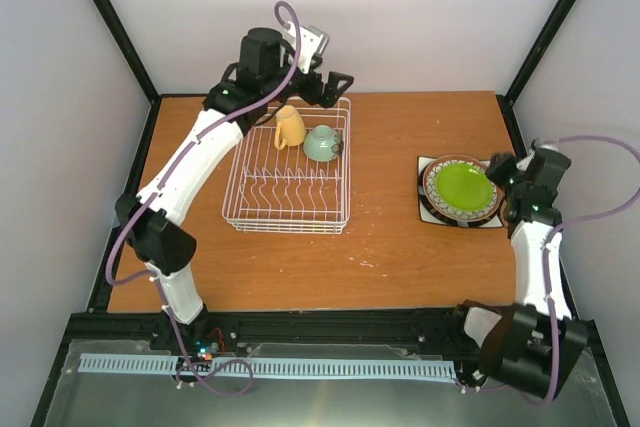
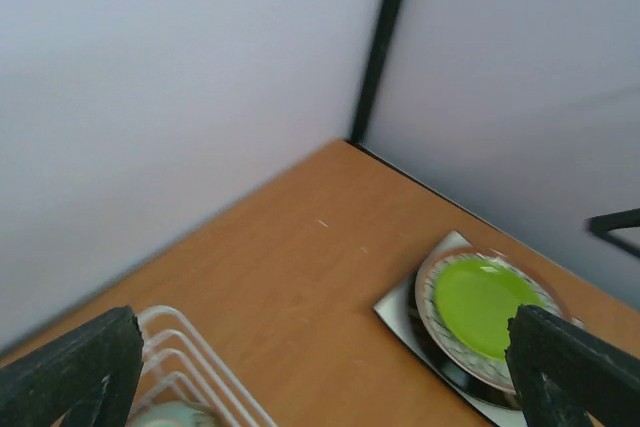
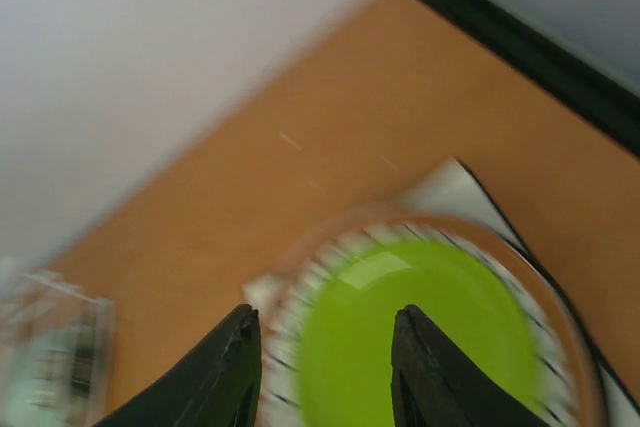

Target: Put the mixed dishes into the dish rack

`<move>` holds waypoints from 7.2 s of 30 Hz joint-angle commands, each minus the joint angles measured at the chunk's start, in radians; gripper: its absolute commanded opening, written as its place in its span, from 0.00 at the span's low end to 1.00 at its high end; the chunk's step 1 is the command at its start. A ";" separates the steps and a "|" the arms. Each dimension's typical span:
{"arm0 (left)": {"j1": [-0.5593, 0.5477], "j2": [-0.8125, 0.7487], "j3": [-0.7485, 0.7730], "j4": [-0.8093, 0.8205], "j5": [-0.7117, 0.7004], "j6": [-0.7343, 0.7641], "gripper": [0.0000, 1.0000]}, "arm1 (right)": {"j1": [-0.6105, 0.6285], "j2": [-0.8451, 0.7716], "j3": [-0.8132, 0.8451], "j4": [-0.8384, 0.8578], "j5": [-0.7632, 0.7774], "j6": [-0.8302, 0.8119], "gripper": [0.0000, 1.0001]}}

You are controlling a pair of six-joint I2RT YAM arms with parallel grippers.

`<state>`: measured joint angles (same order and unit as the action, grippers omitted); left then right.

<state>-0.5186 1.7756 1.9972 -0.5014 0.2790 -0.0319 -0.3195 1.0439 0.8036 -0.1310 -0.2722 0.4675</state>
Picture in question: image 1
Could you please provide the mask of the yellow mug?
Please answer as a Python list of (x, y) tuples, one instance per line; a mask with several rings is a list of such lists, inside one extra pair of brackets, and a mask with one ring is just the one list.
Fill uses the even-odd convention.
[(297, 147), (304, 142), (306, 126), (294, 106), (283, 106), (276, 113), (275, 119), (274, 147), (277, 150), (283, 150), (285, 147)]

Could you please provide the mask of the light green floral bowl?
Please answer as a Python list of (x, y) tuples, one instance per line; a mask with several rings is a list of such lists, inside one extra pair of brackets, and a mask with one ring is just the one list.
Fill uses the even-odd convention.
[(303, 151), (312, 161), (331, 162), (341, 155), (343, 146), (343, 138), (338, 130), (319, 125), (307, 133)]

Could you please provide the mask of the lime green plate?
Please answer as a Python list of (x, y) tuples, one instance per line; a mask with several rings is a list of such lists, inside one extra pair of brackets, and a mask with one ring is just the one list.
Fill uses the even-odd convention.
[(493, 198), (493, 187), (484, 172), (465, 162), (441, 166), (435, 175), (435, 187), (442, 200), (462, 211), (482, 210)]

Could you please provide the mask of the orange rimmed floral plate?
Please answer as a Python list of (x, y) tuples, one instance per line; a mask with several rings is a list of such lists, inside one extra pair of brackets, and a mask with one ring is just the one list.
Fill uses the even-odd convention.
[(428, 205), (432, 207), (437, 214), (443, 216), (449, 221), (462, 222), (466, 224), (477, 224), (489, 221), (497, 213), (498, 207), (502, 200), (502, 194), (500, 193), (496, 185), (493, 184), (489, 179), (488, 180), (493, 187), (493, 198), (488, 207), (479, 211), (462, 211), (456, 209), (442, 200), (436, 192), (435, 175), (437, 173), (437, 170), (441, 166), (453, 163), (454, 161), (475, 165), (481, 171), (483, 171), (484, 174), (487, 169), (487, 165), (483, 162), (473, 157), (462, 154), (450, 154), (436, 158), (435, 160), (429, 162), (420, 173), (422, 195), (427, 199)]

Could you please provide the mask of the white wire dish rack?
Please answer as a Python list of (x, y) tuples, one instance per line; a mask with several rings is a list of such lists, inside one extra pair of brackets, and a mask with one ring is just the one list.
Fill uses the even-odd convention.
[(309, 131), (327, 126), (337, 132), (338, 156), (318, 161), (302, 146), (278, 150), (274, 122), (253, 128), (235, 149), (223, 218), (243, 232), (338, 235), (351, 213), (351, 100), (342, 97), (330, 109), (298, 97), (289, 104)]

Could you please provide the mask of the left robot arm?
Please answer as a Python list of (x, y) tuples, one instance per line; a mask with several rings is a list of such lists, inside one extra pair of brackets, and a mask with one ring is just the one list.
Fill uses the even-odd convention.
[(348, 74), (319, 73), (328, 43), (328, 34), (313, 26), (295, 28), (287, 22), (282, 30), (250, 29), (241, 40), (238, 61), (211, 88), (167, 164), (138, 193), (123, 194), (116, 202), (117, 242), (128, 244), (144, 263), (163, 310), (176, 320), (172, 335), (186, 349), (206, 342), (208, 325), (198, 318), (205, 304), (191, 271), (197, 242), (181, 225), (209, 176), (266, 117), (270, 102), (299, 97), (331, 108), (353, 84)]

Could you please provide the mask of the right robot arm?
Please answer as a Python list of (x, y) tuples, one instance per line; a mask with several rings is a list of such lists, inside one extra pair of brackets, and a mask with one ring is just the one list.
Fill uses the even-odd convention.
[(503, 311), (473, 301), (463, 305), (462, 329), (480, 349), (480, 373), (540, 405), (555, 400), (588, 343), (588, 329), (572, 315), (562, 289), (562, 215), (554, 201), (570, 165), (549, 144), (523, 159), (492, 156), (486, 176), (504, 195), (515, 300)]

